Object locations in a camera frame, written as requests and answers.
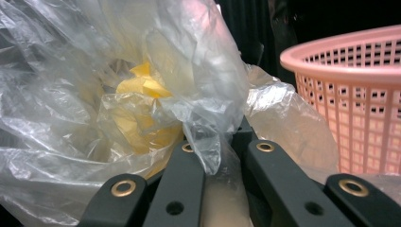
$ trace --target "gold grommet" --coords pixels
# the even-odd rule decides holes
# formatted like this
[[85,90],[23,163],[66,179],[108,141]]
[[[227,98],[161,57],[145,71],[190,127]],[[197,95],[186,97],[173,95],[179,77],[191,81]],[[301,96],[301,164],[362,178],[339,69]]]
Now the gold grommet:
[[268,143],[260,143],[260,144],[257,144],[256,147],[259,150],[264,151],[264,152],[272,152],[272,151],[274,151],[274,146],[271,145],[271,144],[268,144]]
[[[348,186],[348,184],[353,184],[357,186],[360,190],[355,190],[351,187]],[[351,180],[351,179],[343,179],[339,181],[339,186],[342,190],[346,191],[347,193],[357,196],[357,197],[365,197],[369,195],[369,190],[368,188],[363,185],[362,183],[359,183],[357,181]]]
[[[124,190],[124,191],[118,190],[118,186],[120,186],[122,184],[125,184],[125,183],[128,184],[130,187],[127,190]],[[112,194],[115,197],[126,197],[126,196],[130,195],[135,190],[135,187],[136,187],[136,183],[134,181],[132,181],[132,180],[120,181],[120,182],[117,182],[117,183],[115,183],[113,185]]]
[[194,150],[191,148],[191,146],[189,144],[183,145],[183,151],[188,152],[188,153],[194,152]]

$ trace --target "pink basket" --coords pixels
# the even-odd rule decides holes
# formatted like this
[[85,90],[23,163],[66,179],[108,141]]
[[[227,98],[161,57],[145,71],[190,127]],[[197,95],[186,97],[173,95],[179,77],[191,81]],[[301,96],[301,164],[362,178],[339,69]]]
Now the pink basket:
[[401,26],[307,44],[281,55],[298,93],[337,141],[340,171],[401,173]]

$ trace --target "black metal bar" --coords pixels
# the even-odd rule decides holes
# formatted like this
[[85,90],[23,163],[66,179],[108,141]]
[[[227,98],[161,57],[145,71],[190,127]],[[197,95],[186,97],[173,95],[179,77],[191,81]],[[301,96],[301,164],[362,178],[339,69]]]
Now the black metal bar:
[[200,226],[205,173],[184,141],[173,151],[144,226]]
[[272,209],[271,226],[353,226],[276,143],[252,141],[245,161]]
[[148,210],[147,182],[140,176],[110,178],[94,195],[78,227],[141,226]]
[[324,192],[356,226],[401,226],[400,206],[356,176],[330,176]]

